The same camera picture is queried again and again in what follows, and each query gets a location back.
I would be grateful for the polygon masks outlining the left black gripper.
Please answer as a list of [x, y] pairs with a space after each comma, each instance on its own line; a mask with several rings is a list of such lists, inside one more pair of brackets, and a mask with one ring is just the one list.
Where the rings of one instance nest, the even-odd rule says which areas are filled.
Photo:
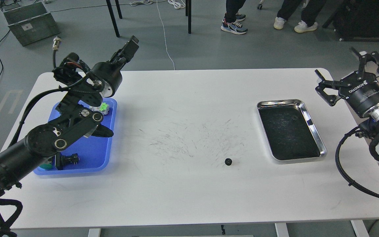
[[109, 62], [96, 63], [91, 72], [104, 83], [101, 96], [112, 97], [122, 82], [121, 69], [129, 63], [139, 49], [139, 40], [136, 36], [131, 36], [129, 41], [118, 51], [116, 51]]

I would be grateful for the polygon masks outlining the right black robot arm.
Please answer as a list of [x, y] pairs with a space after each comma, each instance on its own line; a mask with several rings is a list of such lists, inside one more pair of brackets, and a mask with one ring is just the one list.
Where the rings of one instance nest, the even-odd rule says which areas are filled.
[[358, 52], [351, 47], [350, 51], [358, 57], [358, 69], [339, 81], [325, 80], [323, 75], [316, 69], [319, 77], [316, 92], [330, 106], [334, 106], [338, 100], [343, 99], [363, 119], [357, 127], [346, 133], [338, 143], [335, 152], [336, 167], [342, 177], [361, 192], [379, 198], [375, 193], [352, 179], [341, 166], [340, 150], [344, 142], [352, 135], [359, 138], [370, 139], [370, 155], [379, 162], [379, 53], [376, 51], [367, 53]]

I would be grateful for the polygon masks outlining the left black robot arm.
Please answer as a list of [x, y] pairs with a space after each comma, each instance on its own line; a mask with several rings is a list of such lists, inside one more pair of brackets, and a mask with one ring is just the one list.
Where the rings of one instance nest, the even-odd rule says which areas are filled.
[[[30, 100], [12, 141], [0, 153], [0, 237], [16, 236], [10, 227], [23, 209], [20, 201], [2, 198], [6, 191], [13, 186], [21, 188], [21, 179], [81, 137], [114, 135], [111, 129], [101, 124], [104, 119], [101, 112], [92, 111], [79, 102], [98, 107], [104, 98], [112, 97], [122, 82], [121, 70], [134, 57], [139, 49], [138, 43], [138, 38], [131, 36], [110, 60], [96, 63], [92, 68], [73, 52], [54, 66], [54, 78], [64, 87], [42, 92]], [[56, 108], [60, 116], [33, 128], [19, 141], [21, 129], [32, 108], [44, 96], [55, 92], [66, 92]]]

